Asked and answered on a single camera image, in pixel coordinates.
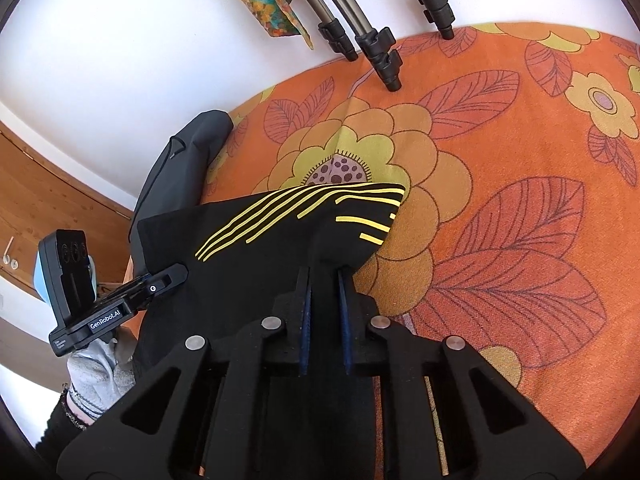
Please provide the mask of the left white gloved hand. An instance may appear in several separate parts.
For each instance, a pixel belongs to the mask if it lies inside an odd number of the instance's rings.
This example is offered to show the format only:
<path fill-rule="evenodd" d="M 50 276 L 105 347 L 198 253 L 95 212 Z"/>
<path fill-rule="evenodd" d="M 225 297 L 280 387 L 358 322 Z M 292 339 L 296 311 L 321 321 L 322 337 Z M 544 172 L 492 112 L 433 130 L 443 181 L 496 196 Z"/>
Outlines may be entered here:
<path fill-rule="evenodd" d="M 131 330 L 121 327 L 109 341 L 98 338 L 68 358 L 66 403 L 84 424 L 93 424 L 134 386 L 136 345 Z"/>

